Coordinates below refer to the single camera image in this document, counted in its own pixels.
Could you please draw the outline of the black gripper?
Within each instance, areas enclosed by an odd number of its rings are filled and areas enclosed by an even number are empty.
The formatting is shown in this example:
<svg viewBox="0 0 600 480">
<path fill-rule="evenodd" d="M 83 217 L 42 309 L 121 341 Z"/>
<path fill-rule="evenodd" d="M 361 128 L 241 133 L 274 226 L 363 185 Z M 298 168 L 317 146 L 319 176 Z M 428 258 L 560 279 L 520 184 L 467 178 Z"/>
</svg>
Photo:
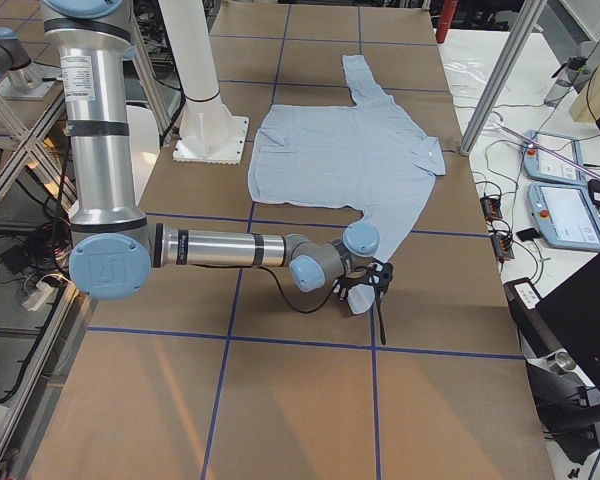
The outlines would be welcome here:
<svg viewBox="0 0 600 480">
<path fill-rule="evenodd" d="M 357 267 L 352 275 L 343 275 L 334 282 L 332 293 L 341 301 L 348 298 L 356 286 L 370 286 L 373 289 L 376 311 L 378 316 L 380 342 L 386 344 L 386 330 L 382 313 L 382 300 L 389 290 L 393 280 L 393 264 L 374 260 L 368 266 Z"/>
</svg>

